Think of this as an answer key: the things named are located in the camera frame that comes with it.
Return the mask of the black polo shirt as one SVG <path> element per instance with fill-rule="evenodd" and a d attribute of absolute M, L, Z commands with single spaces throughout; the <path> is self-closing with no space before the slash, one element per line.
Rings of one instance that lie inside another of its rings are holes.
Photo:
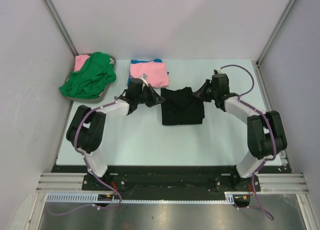
<path fill-rule="evenodd" d="M 205 118 L 204 103 L 194 96 L 191 87 L 178 90 L 161 89 L 165 101 L 161 104 L 164 126 L 201 125 Z"/>

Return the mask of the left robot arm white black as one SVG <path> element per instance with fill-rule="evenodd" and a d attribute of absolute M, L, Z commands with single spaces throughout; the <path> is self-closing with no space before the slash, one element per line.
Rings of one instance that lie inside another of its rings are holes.
<path fill-rule="evenodd" d="M 100 149 L 107 120 L 128 116 L 138 105 L 151 108 L 165 102 L 147 82 L 147 76 L 132 78 L 127 89 L 115 96 L 111 103 L 90 108 L 80 105 L 67 129 L 66 139 L 75 151 L 82 155 L 88 172 L 94 176 L 93 184 L 100 190 L 110 186 L 111 178 L 105 174 L 108 169 L 106 158 Z"/>

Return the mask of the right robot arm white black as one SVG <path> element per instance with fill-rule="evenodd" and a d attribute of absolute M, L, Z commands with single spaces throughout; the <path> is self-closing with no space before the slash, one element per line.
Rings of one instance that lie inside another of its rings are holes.
<path fill-rule="evenodd" d="M 230 92 L 229 78 L 225 73 L 215 73 L 193 95 L 204 102 L 214 102 L 216 108 L 235 116 L 247 127 L 248 152 L 233 168 L 230 184 L 242 191 L 249 181 L 254 183 L 257 174 L 267 162 L 288 146 L 280 113 L 262 111 Z"/>

